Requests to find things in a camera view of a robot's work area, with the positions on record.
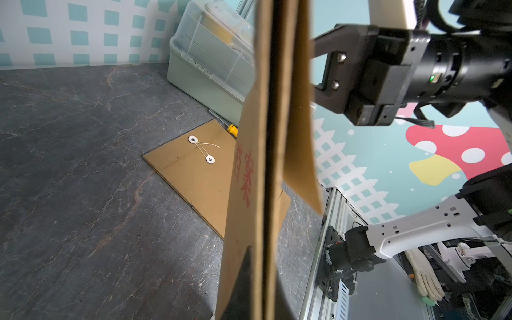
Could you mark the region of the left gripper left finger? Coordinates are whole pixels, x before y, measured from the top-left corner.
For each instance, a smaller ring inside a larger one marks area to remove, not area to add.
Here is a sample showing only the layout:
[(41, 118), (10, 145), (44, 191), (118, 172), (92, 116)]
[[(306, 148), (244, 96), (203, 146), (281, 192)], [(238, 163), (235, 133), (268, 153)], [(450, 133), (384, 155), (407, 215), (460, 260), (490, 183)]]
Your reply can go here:
[(224, 319), (263, 319), (263, 259), (253, 245), (245, 250)]

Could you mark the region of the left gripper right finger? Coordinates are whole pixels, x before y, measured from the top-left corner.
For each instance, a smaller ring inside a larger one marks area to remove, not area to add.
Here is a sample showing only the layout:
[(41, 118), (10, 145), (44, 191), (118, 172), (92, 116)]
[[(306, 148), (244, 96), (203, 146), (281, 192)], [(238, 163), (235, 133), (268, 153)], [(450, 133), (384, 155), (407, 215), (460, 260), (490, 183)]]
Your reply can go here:
[(295, 320), (293, 310), (285, 296), (285, 290), (279, 277), (276, 277), (275, 320)]

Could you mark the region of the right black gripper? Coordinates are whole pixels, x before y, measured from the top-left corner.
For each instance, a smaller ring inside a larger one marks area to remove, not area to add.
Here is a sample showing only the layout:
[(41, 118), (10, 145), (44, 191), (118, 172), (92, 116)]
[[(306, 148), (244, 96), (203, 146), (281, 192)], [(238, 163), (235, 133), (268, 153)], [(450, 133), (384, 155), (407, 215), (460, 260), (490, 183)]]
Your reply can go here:
[(327, 58), (315, 103), (356, 126), (389, 126), (406, 105), (405, 94), (430, 35), (418, 29), (341, 25), (314, 40), (314, 58)]

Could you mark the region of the brown kraft file bag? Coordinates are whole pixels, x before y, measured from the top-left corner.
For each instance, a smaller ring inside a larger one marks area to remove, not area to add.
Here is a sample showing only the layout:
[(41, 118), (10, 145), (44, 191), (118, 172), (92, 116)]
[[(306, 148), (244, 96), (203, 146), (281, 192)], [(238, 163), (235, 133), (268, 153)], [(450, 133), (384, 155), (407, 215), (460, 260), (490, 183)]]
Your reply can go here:
[(245, 98), (237, 140), (246, 138), (252, 142), (265, 165), (262, 208), (256, 211), (261, 223), (255, 237), (243, 237), (239, 232), (224, 237), (216, 319), (224, 319), (243, 255), (250, 245), (263, 259), (263, 319), (274, 319), (278, 277), (275, 258), (282, 225), (279, 196), (283, 184), (316, 213), (323, 213), (312, 137), (310, 22), (309, 1), (257, 4), (256, 78)]
[(146, 153), (144, 160), (221, 237), (255, 237), (265, 165), (246, 138), (208, 121)]

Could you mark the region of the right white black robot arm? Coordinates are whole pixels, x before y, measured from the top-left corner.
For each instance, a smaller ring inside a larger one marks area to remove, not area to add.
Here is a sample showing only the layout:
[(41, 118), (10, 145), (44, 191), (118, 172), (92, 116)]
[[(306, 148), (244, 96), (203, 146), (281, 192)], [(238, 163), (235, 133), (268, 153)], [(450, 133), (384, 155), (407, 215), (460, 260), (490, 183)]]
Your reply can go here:
[(366, 227), (325, 249), (334, 271), (370, 271), (460, 238), (511, 242), (511, 2), (414, 1), (404, 26), (337, 24), (313, 40), (319, 182)]

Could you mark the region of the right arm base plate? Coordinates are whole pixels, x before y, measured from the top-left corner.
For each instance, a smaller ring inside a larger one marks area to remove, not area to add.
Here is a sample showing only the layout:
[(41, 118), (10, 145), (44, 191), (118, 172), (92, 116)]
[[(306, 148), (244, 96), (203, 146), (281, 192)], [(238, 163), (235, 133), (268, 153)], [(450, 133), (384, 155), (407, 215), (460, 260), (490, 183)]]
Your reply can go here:
[(316, 284), (333, 302), (338, 302), (340, 292), (352, 295), (355, 290), (355, 271), (351, 269), (347, 257), (346, 243), (330, 225), (327, 227), (322, 246)]

